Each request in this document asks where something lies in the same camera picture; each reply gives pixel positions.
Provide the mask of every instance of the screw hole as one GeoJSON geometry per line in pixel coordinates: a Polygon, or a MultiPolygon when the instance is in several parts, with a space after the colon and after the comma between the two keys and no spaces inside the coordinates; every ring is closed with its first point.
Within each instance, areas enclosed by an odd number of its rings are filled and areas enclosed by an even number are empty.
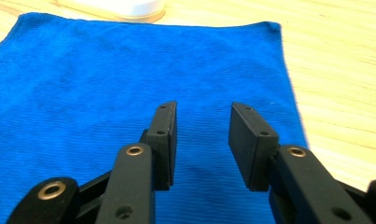
{"type": "Polygon", "coordinates": [[[306,152],[301,150],[300,148],[290,147],[287,151],[289,152],[289,154],[291,154],[292,156],[295,156],[295,157],[305,157],[306,156],[306,152]]]}
{"type": "Polygon", "coordinates": [[[45,190],[45,194],[51,194],[51,193],[57,192],[57,190],[60,190],[59,186],[52,186],[45,190]]]}
{"type": "Polygon", "coordinates": [[[123,205],[120,208],[118,208],[118,210],[116,210],[115,215],[120,219],[129,218],[132,215],[132,207],[127,204],[123,205]]]}
{"type": "Polygon", "coordinates": [[[133,147],[129,151],[130,151],[130,153],[138,153],[139,151],[141,151],[141,149],[138,148],[138,147],[133,147]]]}
{"type": "Polygon", "coordinates": [[[142,152],[144,152],[144,149],[139,146],[133,146],[126,150],[126,153],[129,156],[138,156],[142,152]]]}
{"type": "Polygon", "coordinates": [[[54,181],[48,183],[38,192],[38,198],[40,200],[50,200],[60,196],[66,189],[65,184],[62,181],[54,181]]]}
{"type": "Polygon", "coordinates": [[[346,220],[346,221],[351,220],[351,218],[352,218],[351,215],[342,208],[334,207],[334,208],[332,208],[332,213],[336,217],[339,217],[339,218],[346,220]]]}

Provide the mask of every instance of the blue cloth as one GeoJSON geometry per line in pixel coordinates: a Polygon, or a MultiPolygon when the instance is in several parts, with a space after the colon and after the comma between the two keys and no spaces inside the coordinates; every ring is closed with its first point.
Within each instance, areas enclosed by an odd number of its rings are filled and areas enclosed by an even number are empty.
{"type": "Polygon", "coordinates": [[[0,44],[0,223],[54,176],[82,185],[112,169],[156,107],[178,102],[174,186],[158,223],[273,223],[228,146],[232,102],[253,106],[281,144],[306,146],[279,24],[236,27],[68,20],[29,13],[0,44]]]}

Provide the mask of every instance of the wood grain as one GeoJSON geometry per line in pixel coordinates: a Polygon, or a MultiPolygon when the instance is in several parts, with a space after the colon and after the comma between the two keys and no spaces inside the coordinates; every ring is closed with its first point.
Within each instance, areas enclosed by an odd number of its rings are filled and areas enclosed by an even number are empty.
{"type": "MultiPolygon", "coordinates": [[[[0,42],[18,16],[102,18],[56,0],[0,0],[0,42]]],[[[335,178],[376,179],[376,0],[167,0],[156,23],[235,26],[277,21],[310,149],[335,178]]]]}

